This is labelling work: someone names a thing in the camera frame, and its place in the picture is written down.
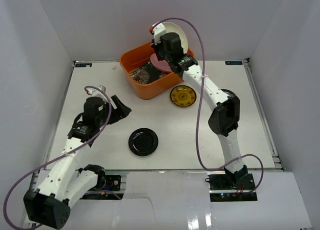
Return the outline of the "black round plate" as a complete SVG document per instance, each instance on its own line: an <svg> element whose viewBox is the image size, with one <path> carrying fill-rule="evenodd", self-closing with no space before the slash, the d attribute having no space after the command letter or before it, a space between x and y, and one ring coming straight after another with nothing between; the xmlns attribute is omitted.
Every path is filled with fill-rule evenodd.
<svg viewBox="0 0 320 230"><path fill-rule="evenodd" d="M158 147L157 134L149 128L139 128L133 131L128 139L131 152L139 157L151 155Z"/></svg>

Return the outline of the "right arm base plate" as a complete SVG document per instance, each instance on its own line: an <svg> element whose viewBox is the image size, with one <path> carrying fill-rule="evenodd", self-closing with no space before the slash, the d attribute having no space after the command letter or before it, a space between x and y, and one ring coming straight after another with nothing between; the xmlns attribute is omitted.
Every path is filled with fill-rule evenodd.
<svg viewBox="0 0 320 230"><path fill-rule="evenodd" d="M222 202L256 202L256 186L252 174L247 174L236 184L226 174L211 174L205 179L209 186L209 196L212 203Z"/></svg>

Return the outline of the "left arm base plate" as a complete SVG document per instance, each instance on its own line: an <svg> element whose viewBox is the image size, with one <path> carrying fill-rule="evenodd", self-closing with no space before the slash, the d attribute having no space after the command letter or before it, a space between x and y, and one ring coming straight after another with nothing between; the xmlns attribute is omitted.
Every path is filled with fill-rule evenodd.
<svg viewBox="0 0 320 230"><path fill-rule="evenodd" d="M105 175L99 177L97 185L88 192L96 192L84 195L84 200L121 200L123 194L121 190L121 175Z"/></svg>

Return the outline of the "yellow patterned round plate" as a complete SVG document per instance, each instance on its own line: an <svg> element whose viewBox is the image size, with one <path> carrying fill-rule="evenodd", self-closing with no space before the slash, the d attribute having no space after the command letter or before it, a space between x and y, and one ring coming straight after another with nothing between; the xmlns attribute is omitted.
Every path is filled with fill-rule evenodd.
<svg viewBox="0 0 320 230"><path fill-rule="evenodd" d="M196 102L195 90L187 85L174 87L169 94L171 102L178 107L189 107Z"/></svg>

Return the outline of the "cream round plate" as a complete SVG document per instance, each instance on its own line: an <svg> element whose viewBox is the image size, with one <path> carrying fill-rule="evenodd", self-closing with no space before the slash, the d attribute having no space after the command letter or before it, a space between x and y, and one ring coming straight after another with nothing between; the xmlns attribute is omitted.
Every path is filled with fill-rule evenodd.
<svg viewBox="0 0 320 230"><path fill-rule="evenodd" d="M188 39L185 32L177 24L173 22L163 22L162 24L166 28L167 33L174 32L179 35L183 52L186 54L188 52L189 45L188 45Z"/></svg>

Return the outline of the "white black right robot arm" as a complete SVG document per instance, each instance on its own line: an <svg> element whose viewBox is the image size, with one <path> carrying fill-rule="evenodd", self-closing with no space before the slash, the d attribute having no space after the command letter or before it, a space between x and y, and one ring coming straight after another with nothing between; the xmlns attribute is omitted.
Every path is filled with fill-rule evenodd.
<svg viewBox="0 0 320 230"><path fill-rule="evenodd" d="M233 190L238 189L248 174L238 143L239 98L230 90L220 89L205 76L205 67L200 66L191 55L184 53L177 33L154 35L151 46L157 59L166 61L173 73L200 94L199 101L205 101L211 109L208 125L221 144L226 185Z"/></svg>

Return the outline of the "pink round plate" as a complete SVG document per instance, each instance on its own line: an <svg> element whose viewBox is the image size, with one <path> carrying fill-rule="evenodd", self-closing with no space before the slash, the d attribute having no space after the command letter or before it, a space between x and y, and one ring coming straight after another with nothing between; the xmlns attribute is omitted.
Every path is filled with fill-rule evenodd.
<svg viewBox="0 0 320 230"><path fill-rule="evenodd" d="M172 72L169 64L165 60L158 60L157 55L155 53L153 53L150 56L150 62L157 70L161 72L164 72L164 73Z"/></svg>

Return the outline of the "black square floral plate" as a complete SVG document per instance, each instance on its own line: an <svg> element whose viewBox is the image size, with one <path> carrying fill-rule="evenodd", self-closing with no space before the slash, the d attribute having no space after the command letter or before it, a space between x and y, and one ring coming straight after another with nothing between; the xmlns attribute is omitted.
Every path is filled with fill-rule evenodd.
<svg viewBox="0 0 320 230"><path fill-rule="evenodd" d="M139 84L150 84L166 76L166 73L159 71L150 62L147 62L146 64L132 71L130 76Z"/></svg>

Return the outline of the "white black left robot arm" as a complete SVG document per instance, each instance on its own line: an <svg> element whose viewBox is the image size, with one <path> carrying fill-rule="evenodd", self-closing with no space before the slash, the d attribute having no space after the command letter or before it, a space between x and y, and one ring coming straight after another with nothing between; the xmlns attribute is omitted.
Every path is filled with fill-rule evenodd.
<svg viewBox="0 0 320 230"><path fill-rule="evenodd" d="M131 112L116 95L111 99L113 104L98 95L86 99L84 111L77 115L67 135L61 159L38 187L23 197L29 220L60 230L86 192L105 189L109 178L104 168L93 164L81 168L80 161L93 144L89 140L104 124L113 124Z"/></svg>

